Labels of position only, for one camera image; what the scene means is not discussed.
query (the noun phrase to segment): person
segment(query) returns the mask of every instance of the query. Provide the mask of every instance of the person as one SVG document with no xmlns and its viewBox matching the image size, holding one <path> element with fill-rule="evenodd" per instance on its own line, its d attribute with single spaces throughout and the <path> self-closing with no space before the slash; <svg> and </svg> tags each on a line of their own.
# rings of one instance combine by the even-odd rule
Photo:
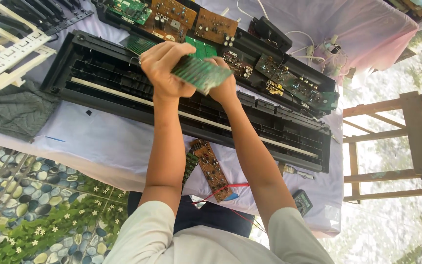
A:
<svg viewBox="0 0 422 264">
<path fill-rule="evenodd" d="M 182 56 L 195 52 L 188 43 L 166 41 L 141 54 L 141 68 L 154 85 L 154 142 L 144 191 L 142 195 L 130 194 L 128 206 L 134 203 L 132 200 L 138 202 L 103 263 L 332 264 L 305 225 L 278 166 L 243 111 L 233 76 L 211 89 L 210 96 L 226 111 L 239 163 L 267 231 L 270 250 L 247 238 L 251 223 L 236 220 L 243 219 L 237 212 L 210 202 L 197 209 L 191 200 L 181 197 L 185 146 L 179 98 L 191 97 L 195 87 L 170 72 Z M 210 61 L 228 68 L 220 57 Z M 208 204 L 213 206 L 207 214 L 194 217 Z M 220 217 L 220 209 L 228 211 Z"/>
</svg>

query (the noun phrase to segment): pink cloth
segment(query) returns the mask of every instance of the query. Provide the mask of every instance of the pink cloth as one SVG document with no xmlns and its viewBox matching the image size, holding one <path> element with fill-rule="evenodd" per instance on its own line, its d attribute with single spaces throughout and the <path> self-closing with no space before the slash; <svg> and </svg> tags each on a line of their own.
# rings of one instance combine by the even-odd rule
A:
<svg viewBox="0 0 422 264">
<path fill-rule="evenodd" d="M 209 10 L 234 2 L 228 0 L 196 0 Z M 325 38 L 338 35 L 337 43 L 349 57 L 342 72 L 350 67 L 357 71 L 369 68 L 385 70 L 395 63 L 418 24 L 382 0 L 261 0 L 269 20 L 282 32 L 302 31 L 311 36 L 315 45 Z M 260 18 L 263 11 L 256 0 L 239 0 L 239 7 L 249 15 Z M 251 18 L 231 8 L 226 17 L 242 18 L 241 28 L 247 28 Z M 295 51 L 311 45 L 300 33 L 290 33 Z M 304 51 L 295 55 L 305 55 Z"/>
</svg>

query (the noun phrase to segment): white tablecloth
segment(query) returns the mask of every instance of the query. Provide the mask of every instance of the white tablecloth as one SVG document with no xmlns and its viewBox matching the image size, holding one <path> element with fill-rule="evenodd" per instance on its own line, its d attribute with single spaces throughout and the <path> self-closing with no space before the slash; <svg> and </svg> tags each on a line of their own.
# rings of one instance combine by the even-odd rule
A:
<svg viewBox="0 0 422 264">
<path fill-rule="evenodd" d="M 216 13 L 221 13 L 229 7 L 230 11 L 226 16 L 233 19 L 241 17 L 242 21 L 239 24 L 241 28 L 247 28 L 251 20 L 238 11 L 236 1 L 197 2 Z M 404 14 L 395 12 L 379 0 L 262 0 L 262 2 L 270 20 L 284 32 L 304 31 L 310 34 L 316 43 L 335 33 L 340 35 L 343 49 L 356 62 L 365 61 L 369 54 L 373 54 L 373 50 L 390 49 L 394 43 L 397 48 L 401 48 L 405 45 L 405 41 L 407 43 L 405 28 L 411 29 L 411 23 Z M 87 9 L 93 9 L 88 0 L 82 1 L 82 4 Z M 251 15 L 260 17 L 263 14 L 256 0 L 241 0 L 239 4 Z M 98 21 L 96 15 L 69 28 L 70 31 L 73 29 L 80 29 L 113 42 L 118 42 L 127 36 L 125 31 Z M 66 34 L 67 31 L 61 32 L 60 39 L 49 43 L 48 46 L 59 49 Z M 290 37 L 294 41 L 291 50 L 309 44 L 309 40 L 303 35 L 294 34 Z M 400 55 L 401 52 L 395 50 L 392 53 Z M 395 61 L 393 57 L 397 56 L 392 53 L 386 54 L 385 57 L 377 57 L 375 63 L 388 68 Z M 54 56 L 30 71 L 27 78 L 41 82 L 53 59 Z M 341 109 L 340 104 L 337 111 L 332 111 L 331 115 L 323 118 L 323 121 L 330 124 L 333 134 L 340 142 L 342 141 Z M 92 111 L 90 116 L 85 113 L 87 110 Z M 0 134 L 0 145 L 56 160 L 125 191 L 142 191 L 152 146 L 153 129 L 150 125 L 63 101 L 33 143 L 29 144 Z M 183 139 L 188 147 L 188 143 L 194 138 L 184 135 Z M 229 182 L 245 183 L 246 179 L 235 150 L 216 144 L 211 145 Z M 315 173 L 315 180 L 289 173 L 284 173 L 283 176 L 292 193 L 298 189 L 307 192 L 314 207 L 304 219 L 310 229 L 318 232 L 319 236 L 336 235 L 341 230 L 340 209 L 344 183 L 342 161 L 342 146 L 331 140 L 330 173 Z M 234 188 L 233 191 L 240 197 L 222 202 L 221 205 L 258 214 L 248 187 Z M 185 184 L 184 194 L 194 194 L 204 198 L 210 193 L 208 183 L 201 169 L 197 167 Z"/>
</svg>

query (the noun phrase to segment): electrolytic capacitor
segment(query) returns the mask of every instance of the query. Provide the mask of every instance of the electrolytic capacitor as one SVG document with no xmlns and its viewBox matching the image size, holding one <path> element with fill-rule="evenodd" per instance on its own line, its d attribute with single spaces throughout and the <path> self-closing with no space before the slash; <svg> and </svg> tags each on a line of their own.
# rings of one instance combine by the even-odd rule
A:
<svg viewBox="0 0 422 264">
<path fill-rule="evenodd" d="M 166 20 L 165 20 L 165 19 L 163 19 L 163 18 L 161 18 L 161 19 L 160 19 L 160 22 L 159 22 L 159 28 L 160 28 L 161 30 L 166 29 Z"/>
<path fill-rule="evenodd" d="M 159 28 L 160 27 L 160 18 L 158 16 L 156 16 L 154 18 L 154 27 L 155 28 Z"/>
</svg>

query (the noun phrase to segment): gray towel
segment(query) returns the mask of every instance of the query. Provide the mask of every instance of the gray towel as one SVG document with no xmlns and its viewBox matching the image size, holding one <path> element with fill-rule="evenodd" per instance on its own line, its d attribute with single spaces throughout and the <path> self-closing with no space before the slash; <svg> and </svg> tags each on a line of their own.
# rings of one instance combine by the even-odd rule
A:
<svg viewBox="0 0 422 264">
<path fill-rule="evenodd" d="M 26 80 L 21 87 L 9 85 L 0 91 L 0 133 L 31 141 L 42 129 L 60 99 L 39 88 Z"/>
</svg>

